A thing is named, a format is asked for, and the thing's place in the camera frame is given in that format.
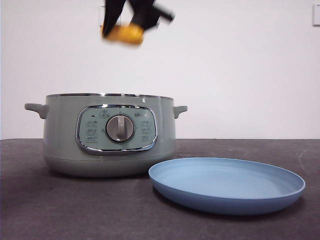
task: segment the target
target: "control panel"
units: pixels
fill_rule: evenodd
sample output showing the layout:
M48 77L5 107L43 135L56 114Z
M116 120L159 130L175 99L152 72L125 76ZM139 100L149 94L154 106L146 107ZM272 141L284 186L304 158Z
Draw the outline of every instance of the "control panel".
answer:
M157 139L157 125L151 109L132 105L95 105L78 117L76 141L88 153L144 151Z

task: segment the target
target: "electric hot pot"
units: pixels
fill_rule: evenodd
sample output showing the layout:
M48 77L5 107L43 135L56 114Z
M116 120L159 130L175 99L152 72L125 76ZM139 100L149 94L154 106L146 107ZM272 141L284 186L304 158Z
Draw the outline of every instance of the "electric hot pot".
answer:
M175 119L187 106L170 97L65 93L26 103L44 121L44 158L61 173L118 177L146 173L175 152Z

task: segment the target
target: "silver knob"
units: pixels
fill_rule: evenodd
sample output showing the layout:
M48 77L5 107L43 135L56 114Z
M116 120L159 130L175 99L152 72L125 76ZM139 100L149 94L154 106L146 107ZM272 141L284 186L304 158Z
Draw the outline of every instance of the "silver knob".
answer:
M134 123L124 115L113 116L105 126L106 134L116 142L127 141L134 134Z

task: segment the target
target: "plate rim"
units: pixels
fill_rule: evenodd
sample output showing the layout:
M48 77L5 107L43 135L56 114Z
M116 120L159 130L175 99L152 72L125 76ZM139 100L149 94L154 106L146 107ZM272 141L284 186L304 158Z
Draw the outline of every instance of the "plate rim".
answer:
M157 180L155 180L154 177L151 176L151 170L152 168L155 168L156 166L158 165L161 165L161 164L165 164L166 162L174 162L174 161L177 161L177 160L186 160L186 159L224 159L224 160L236 160L236 161L243 161L243 162L250 162L250 163L255 163L255 164L262 164L262 165L267 165L267 166L271 166L271 167L274 167L274 168L278 168L278 169L281 169L281 170L284 170L286 172L289 172L295 176L297 176L303 183L302 187L297 190L297 191L294 191L294 192L291 192L291 193L287 193L287 194L283 194L281 196L276 196L276 197L263 197L263 198L260 198L260 197L250 197L250 198L244 198L244 197L225 197L225 196L214 196L214 195L208 195L208 194L201 194L201 193L195 193L195 192L191 192L191 191L186 191L186 190L182 190L182 189L178 189L178 188L175 188L175 187L172 187L172 186L168 186L166 184L163 184ZM275 166L275 165L272 165L272 164L268 164L268 163L263 163L263 162L259 162L259 161L250 161L250 160L244 160L244 159L237 159L237 158L226 158L226 157L183 157L183 158L175 158L175 159L170 159L170 160L166 160L166 161L162 161L162 162L158 162L156 163L155 165L151 166L148 170L148 175L149 175L149 178L155 182L157 182L158 184L161 184L162 186L165 186L167 188L170 188L170 189L173 189L173 190L176 190L176 191L180 191L180 192L184 192L184 193L188 193L188 194L192 194L192 195L198 195L198 196L204 196L204 197L209 197L209 198L217 198L217 199L225 199L225 200L275 200L275 199L282 199L282 198L286 198L286 197L290 197L290 196L294 196L294 195L297 195L299 193L302 193L305 188L306 188L306 182L305 180L299 176L298 174L296 174L295 172L293 171L290 171L288 169L285 169L283 167L279 167L279 166Z

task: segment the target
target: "pot base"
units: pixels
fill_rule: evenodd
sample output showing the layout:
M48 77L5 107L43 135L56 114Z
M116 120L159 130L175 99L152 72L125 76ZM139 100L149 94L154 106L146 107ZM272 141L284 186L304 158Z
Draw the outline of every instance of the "pot base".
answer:
M170 160L174 153L120 160L72 160L50 156L44 159L50 169L57 172L86 178L112 178L147 173L154 164Z

